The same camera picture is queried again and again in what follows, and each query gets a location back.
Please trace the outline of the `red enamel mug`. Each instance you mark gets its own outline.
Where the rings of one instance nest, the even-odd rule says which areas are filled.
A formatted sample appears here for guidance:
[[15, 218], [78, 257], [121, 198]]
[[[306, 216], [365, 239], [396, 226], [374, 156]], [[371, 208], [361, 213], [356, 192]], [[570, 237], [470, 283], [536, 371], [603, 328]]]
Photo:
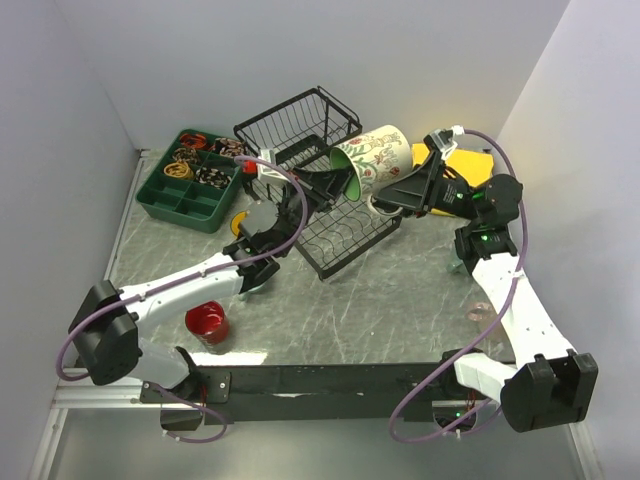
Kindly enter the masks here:
[[205, 345], [223, 343], [230, 331], [230, 323], [223, 307], [210, 301], [188, 310], [185, 314], [187, 330]]

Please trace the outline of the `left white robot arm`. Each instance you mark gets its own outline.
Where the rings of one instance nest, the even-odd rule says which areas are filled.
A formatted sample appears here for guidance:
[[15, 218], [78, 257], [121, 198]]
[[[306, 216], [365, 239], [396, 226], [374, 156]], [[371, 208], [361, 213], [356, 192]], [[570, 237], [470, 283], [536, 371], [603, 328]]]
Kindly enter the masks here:
[[312, 215], [328, 211], [354, 176], [351, 167], [286, 170], [245, 157], [257, 180], [280, 189], [276, 201], [261, 200], [238, 225], [236, 240], [208, 259], [163, 278], [116, 288], [94, 285], [69, 327], [64, 344], [77, 350], [96, 386], [132, 377], [163, 387], [176, 401], [193, 399], [200, 378], [182, 349], [166, 349], [141, 336], [154, 327], [210, 301], [245, 294], [270, 280]]

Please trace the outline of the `teal glazed ceramic mug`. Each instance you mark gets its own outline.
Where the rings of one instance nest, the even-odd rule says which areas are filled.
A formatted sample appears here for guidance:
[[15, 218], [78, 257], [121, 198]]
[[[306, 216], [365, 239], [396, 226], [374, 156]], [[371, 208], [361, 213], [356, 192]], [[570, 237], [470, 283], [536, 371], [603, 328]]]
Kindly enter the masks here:
[[457, 252], [452, 250], [446, 264], [446, 270], [452, 274], [464, 273], [466, 267], [464, 261], [459, 258]]

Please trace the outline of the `yellow enamel mug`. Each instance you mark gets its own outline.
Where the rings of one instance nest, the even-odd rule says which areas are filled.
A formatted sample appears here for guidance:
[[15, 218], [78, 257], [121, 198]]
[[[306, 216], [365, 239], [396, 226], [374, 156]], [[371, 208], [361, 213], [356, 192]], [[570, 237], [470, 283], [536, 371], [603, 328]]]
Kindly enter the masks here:
[[234, 236], [238, 237], [240, 235], [240, 224], [246, 219], [247, 216], [247, 211], [240, 211], [232, 218], [230, 228]]

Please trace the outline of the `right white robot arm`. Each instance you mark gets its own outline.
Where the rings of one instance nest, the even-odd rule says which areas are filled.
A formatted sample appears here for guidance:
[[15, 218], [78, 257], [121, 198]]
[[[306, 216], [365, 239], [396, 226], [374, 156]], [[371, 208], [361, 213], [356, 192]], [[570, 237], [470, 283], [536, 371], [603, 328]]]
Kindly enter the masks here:
[[421, 166], [376, 198], [414, 215], [437, 209], [468, 219], [468, 225], [455, 233], [456, 256], [496, 309], [490, 326], [505, 330], [515, 363], [508, 366], [477, 351], [487, 336], [481, 333], [447, 355], [400, 401], [389, 419], [391, 437], [410, 441], [397, 432], [398, 417], [438, 378], [447, 397], [460, 398], [471, 389], [498, 403], [507, 423], [519, 433], [583, 421], [598, 365], [559, 331], [524, 271], [526, 249], [515, 246], [508, 228], [525, 214], [522, 184], [512, 175], [499, 174], [471, 187], [444, 171], [443, 154], [431, 148]]

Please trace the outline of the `floral white green-inside mug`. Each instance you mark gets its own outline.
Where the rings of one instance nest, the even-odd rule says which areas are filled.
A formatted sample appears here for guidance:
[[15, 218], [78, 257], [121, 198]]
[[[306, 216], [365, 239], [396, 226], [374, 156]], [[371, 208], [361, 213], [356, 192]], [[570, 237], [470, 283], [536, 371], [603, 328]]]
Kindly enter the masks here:
[[375, 215], [393, 217], [399, 207], [376, 207], [373, 196], [382, 188], [406, 177], [413, 169], [411, 145], [393, 125], [362, 133], [333, 147], [329, 153], [332, 170], [354, 172], [343, 192], [351, 202], [365, 202]]

